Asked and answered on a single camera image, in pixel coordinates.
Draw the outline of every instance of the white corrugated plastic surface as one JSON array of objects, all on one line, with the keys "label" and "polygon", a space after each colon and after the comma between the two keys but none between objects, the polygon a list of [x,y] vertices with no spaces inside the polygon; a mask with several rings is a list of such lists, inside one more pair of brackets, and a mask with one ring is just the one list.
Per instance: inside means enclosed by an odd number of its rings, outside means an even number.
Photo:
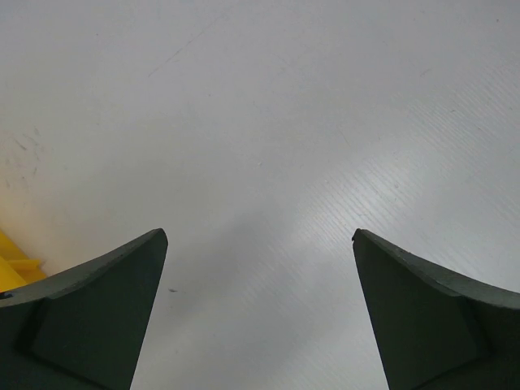
[{"label": "white corrugated plastic surface", "polygon": [[3,1],[0,228],[50,272],[167,231],[135,390],[385,389],[355,228],[520,291],[519,17]]}]

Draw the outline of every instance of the scratch mark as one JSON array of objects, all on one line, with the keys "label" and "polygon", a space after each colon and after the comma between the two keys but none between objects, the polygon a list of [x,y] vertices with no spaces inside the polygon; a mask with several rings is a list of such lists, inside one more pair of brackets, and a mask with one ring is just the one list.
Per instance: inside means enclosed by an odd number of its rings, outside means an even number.
[{"label": "scratch mark", "polygon": [[27,148],[25,146],[23,146],[22,144],[20,144],[20,142],[16,139],[16,138],[13,138],[13,140],[15,140],[16,144],[22,149],[22,150],[27,150]]},{"label": "scratch mark", "polygon": [[27,138],[28,140],[31,141],[31,143],[34,145],[34,146],[39,146],[40,144],[38,144],[38,142],[32,138],[31,136],[28,136],[27,134],[24,134],[24,137]]},{"label": "scratch mark", "polygon": [[29,189],[29,184],[27,183],[27,179],[25,179],[25,176],[22,176],[21,178],[21,184],[22,184],[22,187],[25,191],[27,191]]},{"label": "scratch mark", "polygon": [[215,23],[217,23],[217,21],[221,18],[223,18],[223,16],[225,15],[225,12],[222,13],[219,17],[215,18],[210,24],[208,24],[207,26],[205,26],[194,38],[190,39],[184,46],[182,46],[180,49],[178,49],[173,55],[171,55],[170,57],[168,57],[168,59],[166,61],[164,61],[163,63],[161,63],[158,67],[156,67],[153,71],[150,72],[150,74],[148,75],[148,77],[151,77],[154,75],[154,73],[156,71],[158,71],[159,69],[161,69],[162,67],[164,67],[166,64],[168,64],[172,59],[174,59],[176,57],[176,55],[180,54],[184,49],[186,49],[188,46],[190,46],[192,43],[194,43],[199,37],[201,37],[202,35],[204,35],[204,33],[209,29],[211,28]]},{"label": "scratch mark", "polygon": [[344,143],[347,145],[350,145],[350,142],[347,141],[347,137],[344,135],[344,133],[341,130],[338,130],[338,133],[341,135],[341,137],[344,140]]},{"label": "scratch mark", "polygon": [[427,70],[421,72],[421,74],[419,75],[419,77],[424,77],[425,75],[427,75],[428,73],[431,72],[431,68],[429,67]]},{"label": "scratch mark", "polygon": [[13,154],[11,157],[13,158],[17,168],[25,168],[25,165],[22,164],[22,162],[20,161],[20,158],[16,154]]}]

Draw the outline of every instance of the yellow plastic piece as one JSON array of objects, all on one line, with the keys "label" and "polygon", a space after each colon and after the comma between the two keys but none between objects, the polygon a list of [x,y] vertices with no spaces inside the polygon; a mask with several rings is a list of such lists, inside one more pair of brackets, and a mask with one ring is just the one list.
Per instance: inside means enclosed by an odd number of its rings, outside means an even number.
[{"label": "yellow plastic piece", "polygon": [[32,271],[36,270],[39,266],[41,261],[37,260],[35,258],[22,258],[22,259],[16,259],[16,260],[7,260],[9,265],[12,267],[15,271]]},{"label": "yellow plastic piece", "polygon": [[0,231],[0,256],[3,258],[27,258],[25,253],[2,231]]},{"label": "yellow plastic piece", "polygon": [[47,277],[40,270],[40,260],[28,258],[0,231],[0,292],[22,287]]},{"label": "yellow plastic piece", "polygon": [[25,284],[27,284],[25,279],[13,270],[4,258],[0,258],[0,292],[22,287]]},{"label": "yellow plastic piece", "polygon": [[40,268],[32,271],[17,271],[17,273],[22,278],[24,278],[27,284],[37,282],[38,280],[42,280],[47,277],[47,275],[42,270],[40,270]]}]

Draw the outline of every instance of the yellow object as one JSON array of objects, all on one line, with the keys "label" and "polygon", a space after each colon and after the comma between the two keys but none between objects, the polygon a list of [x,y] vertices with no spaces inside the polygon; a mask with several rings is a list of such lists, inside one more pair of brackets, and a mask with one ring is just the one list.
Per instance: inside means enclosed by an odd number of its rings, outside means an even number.
[{"label": "yellow object", "polygon": [[15,271],[32,271],[40,266],[40,260],[33,258],[22,258],[18,260],[7,260],[9,265]]},{"label": "yellow object", "polygon": [[22,287],[46,278],[40,260],[28,258],[0,231],[0,292]]},{"label": "yellow object", "polygon": [[4,258],[0,258],[0,291],[12,290],[25,284],[25,279],[13,270]]}]

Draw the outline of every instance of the dark green plastic part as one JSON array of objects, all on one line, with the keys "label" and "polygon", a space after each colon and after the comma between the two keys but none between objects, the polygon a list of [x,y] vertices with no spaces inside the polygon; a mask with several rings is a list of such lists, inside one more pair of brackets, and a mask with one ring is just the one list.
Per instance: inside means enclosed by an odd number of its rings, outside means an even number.
[{"label": "dark green plastic part", "polygon": [[390,390],[520,389],[520,294],[366,230],[353,248]]},{"label": "dark green plastic part", "polygon": [[0,300],[0,389],[128,390],[167,251],[154,230]]}]

